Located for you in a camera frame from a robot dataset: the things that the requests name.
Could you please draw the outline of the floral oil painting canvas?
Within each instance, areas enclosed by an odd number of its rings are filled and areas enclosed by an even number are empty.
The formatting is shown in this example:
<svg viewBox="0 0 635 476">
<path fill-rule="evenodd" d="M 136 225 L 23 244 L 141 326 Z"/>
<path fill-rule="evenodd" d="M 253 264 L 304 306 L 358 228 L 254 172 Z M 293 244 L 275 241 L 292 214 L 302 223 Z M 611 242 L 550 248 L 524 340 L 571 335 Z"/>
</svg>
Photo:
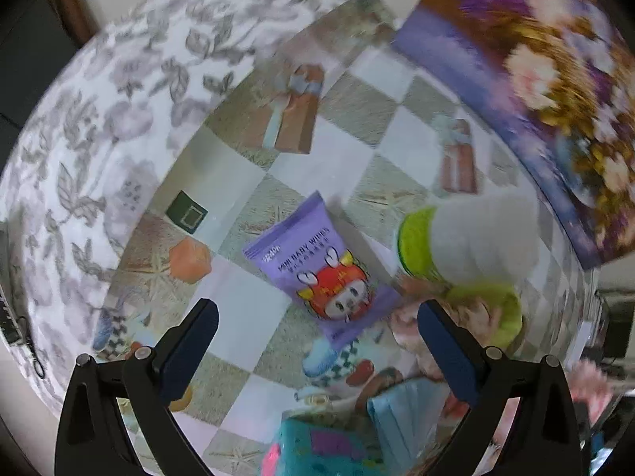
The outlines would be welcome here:
<svg viewBox="0 0 635 476">
<path fill-rule="evenodd" d="M 529 171 L 578 259 L 634 249 L 634 55 L 598 0 L 420 0 L 394 46 Z"/>
</svg>

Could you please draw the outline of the grey floral bedsheet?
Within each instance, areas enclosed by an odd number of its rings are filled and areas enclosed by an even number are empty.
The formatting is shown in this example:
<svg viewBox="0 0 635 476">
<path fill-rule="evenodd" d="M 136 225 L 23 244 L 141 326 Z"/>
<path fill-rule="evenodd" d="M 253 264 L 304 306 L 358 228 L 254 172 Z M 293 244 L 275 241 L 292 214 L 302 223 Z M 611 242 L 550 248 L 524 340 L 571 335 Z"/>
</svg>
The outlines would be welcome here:
<svg viewBox="0 0 635 476">
<path fill-rule="evenodd" d="M 1 282 L 24 379 L 62 410 L 126 245 L 207 116 L 271 45 L 343 0 L 144 0 L 48 86 L 1 175 Z"/>
</svg>

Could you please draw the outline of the lime green cloth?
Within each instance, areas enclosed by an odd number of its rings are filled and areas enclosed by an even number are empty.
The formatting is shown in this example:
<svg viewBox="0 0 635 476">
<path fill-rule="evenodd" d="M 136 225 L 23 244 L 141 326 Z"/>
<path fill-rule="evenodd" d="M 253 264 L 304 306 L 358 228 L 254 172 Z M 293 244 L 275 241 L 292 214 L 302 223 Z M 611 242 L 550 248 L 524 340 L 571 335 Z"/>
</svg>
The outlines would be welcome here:
<svg viewBox="0 0 635 476">
<path fill-rule="evenodd" d="M 522 330 L 522 305 L 514 288 L 507 285 L 455 286 L 441 305 L 482 347 L 506 350 Z"/>
</svg>

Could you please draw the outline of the blue face mask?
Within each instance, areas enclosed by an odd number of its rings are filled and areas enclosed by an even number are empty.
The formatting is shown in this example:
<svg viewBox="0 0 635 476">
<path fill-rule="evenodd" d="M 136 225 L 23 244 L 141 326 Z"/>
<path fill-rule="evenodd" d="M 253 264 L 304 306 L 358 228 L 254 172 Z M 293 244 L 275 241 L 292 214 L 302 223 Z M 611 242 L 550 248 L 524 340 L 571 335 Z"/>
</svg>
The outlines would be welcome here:
<svg viewBox="0 0 635 476">
<path fill-rule="evenodd" d="M 387 473 L 405 475 L 427 452 L 449 395 L 444 382 L 421 377 L 405 380 L 368 400 L 368 415 Z"/>
</svg>

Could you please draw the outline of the purple baby wipes pack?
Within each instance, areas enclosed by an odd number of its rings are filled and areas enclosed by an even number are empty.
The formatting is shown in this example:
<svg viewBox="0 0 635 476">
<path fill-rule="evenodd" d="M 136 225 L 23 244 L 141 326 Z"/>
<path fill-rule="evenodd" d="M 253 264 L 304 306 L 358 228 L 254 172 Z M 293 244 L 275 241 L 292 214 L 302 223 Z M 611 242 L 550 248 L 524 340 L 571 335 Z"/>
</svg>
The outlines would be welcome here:
<svg viewBox="0 0 635 476">
<path fill-rule="evenodd" d="M 371 275 L 346 244 L 317 191 L 245 245 L 243 254 L 306 309 L 336 350 L 400 302 L 397 290 Z"/>
</svg>

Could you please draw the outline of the teal sponge block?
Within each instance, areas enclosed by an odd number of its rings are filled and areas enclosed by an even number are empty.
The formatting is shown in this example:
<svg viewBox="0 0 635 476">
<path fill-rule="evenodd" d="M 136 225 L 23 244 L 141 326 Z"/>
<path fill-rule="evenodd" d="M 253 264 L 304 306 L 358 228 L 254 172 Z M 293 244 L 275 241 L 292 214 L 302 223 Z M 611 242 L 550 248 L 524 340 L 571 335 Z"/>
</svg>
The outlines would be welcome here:
<svg viewBox="0 0 635 476">
<path fill-rule="evenodd" d="M 260 475 L 386 475 L 381 455 L 355 433 L 285 419 L 260 463 Z"/>
</svg>

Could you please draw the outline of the smartphone with keyring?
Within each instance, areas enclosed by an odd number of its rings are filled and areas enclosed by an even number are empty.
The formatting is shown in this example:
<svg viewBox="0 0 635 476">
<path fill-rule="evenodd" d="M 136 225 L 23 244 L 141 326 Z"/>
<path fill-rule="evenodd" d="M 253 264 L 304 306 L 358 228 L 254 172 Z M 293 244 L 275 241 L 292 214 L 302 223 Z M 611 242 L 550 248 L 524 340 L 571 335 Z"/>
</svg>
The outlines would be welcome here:
<svg viewBox="0 0 635 476">
<path fill-rule="evenodd" d="M 45 368 L 39 359 L 29 322 L 19 315 L 12 304 L 9 240 L 6 231 L 1 231 L 1 332 L 9 345 L 26 345 L 31 353 L 32 367 L 39 379 L 45 378 Z"/>
</svg>

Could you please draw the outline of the pink white checkered cloth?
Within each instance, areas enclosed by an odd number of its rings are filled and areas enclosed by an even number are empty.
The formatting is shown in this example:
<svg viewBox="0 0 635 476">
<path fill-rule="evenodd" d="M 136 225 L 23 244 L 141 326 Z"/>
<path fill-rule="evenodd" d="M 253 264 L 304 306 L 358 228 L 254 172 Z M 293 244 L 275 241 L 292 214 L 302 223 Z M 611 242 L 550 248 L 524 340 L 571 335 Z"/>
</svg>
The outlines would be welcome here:
<svg viewBox="0 0 635 476">
<path fill-rule="evenodd" d="M 511 474 L 545 474 L 553 463 L 588 468 L 592 429 L 614 397 L 607 376 L 589 360 L 570 367 L 545 356 L 512 388 L 492 444 L 494 466 Z"/>
</svg>

